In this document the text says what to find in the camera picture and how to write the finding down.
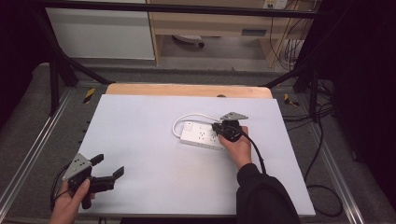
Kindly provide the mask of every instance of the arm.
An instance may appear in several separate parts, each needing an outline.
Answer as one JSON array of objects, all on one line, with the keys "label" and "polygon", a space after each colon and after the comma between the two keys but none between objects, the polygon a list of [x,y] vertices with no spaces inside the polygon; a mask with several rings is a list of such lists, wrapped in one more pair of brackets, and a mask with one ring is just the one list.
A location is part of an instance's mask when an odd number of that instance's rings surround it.
[{"label": "arm", "polygon": [[[242,127],[248,133],[248,127]],[[261,174],[252,163],[251,144],[242,136],[235,143],[219,136],[236,167],[239,189],[236,192],[238,223],[300,223],[297,212],[283,185],[268,174]]]},{"label": "arm", "polygon": [[[90,180],[86,179],[78,188],[73,198],[70,197],[69,193],[65,193],[59,196],[58,200],[56,200],[56,204],[53,209],[52,216],[49,220],[49,224],[74,223],[74,220],[77,217],[79,205],[81,204],[81,201],[84,198],[84,196],[87,194],[89,188],[90,188]],[[67,184],[67,181],[64,181],[60,192],[63,193],[63,192],[67,192],[68,190],[69,190],[69,186]]]}]

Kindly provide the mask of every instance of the white cable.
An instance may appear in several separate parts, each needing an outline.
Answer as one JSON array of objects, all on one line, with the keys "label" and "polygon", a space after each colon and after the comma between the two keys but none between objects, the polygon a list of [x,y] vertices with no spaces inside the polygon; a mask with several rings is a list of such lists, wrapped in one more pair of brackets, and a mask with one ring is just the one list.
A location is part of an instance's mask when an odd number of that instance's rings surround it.
[{"label": "white cable", "polygon": [[205,117],[205,118],[207,118],[207,119],[213,119],[213,120],[216,121],[216,122],[220,122],[219,119],[215,119],[215,118],[212,118],[212,117],[210,117],[210,116],[208,116],[208,115],[200,114],[200,113],[192,113],[192,114],[184,115],[184,116],[178,118],[178,119],[175,121],[175,123],[172,125],[172,132],[174,133],[174,135],[175,135],[176,137],[180,138],[180,134],[177,134],[176,131],[175,131],[176,124],[178,123],[179,120],[184,119],[184,118],[189,117],[189,116],[201,116],[201,117]]},{"label": "white cable", "polygon": [[315,8],[317,7],[317,2],[318,2],[318,0],[315,0],[315,4],[314,4],[314,6],[312,7],[311,10],[315,10]]}]

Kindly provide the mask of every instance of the black sleeve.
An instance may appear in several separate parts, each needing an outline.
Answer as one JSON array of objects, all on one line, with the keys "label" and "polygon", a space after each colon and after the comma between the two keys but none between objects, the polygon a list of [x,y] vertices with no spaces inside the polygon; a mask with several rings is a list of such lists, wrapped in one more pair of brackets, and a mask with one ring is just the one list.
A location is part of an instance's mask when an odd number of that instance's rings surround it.
[{"label": "black sleeve", "polygon": [[240,224],[300,223],[283,185],[274,177],[261,174],[253,163],[243,166],[237,175],[236,215]]}]

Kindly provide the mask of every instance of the power outlet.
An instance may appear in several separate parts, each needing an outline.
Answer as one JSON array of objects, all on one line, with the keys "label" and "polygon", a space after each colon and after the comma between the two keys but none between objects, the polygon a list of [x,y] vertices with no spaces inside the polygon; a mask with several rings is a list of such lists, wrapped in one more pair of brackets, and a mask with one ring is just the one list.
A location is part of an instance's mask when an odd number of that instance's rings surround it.
[{"label": "power outlet", "polygon": [[184,122],[180,142],[197,147],[225,150],[225,147],[220,143],[218,136],[210,124],[191,121]]},{"label": "power outlet", "polygon": [[262,8],[268,9],[284,9],[288,0],[265,0]]},{"label": "power outlet", "polygon": [[274,9],[284,9],[287,3],[288,0],[276,0]]}]

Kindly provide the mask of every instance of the white cabinet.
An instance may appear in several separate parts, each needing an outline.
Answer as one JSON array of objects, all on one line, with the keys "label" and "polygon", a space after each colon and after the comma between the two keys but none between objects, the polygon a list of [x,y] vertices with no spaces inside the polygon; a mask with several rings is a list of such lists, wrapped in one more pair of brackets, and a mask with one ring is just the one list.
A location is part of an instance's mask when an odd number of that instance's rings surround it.
[{"label": "white cabinet", "polygon": [[59,44],[70,57],[154,60],[147,12],[62,8],[47,12]]}]

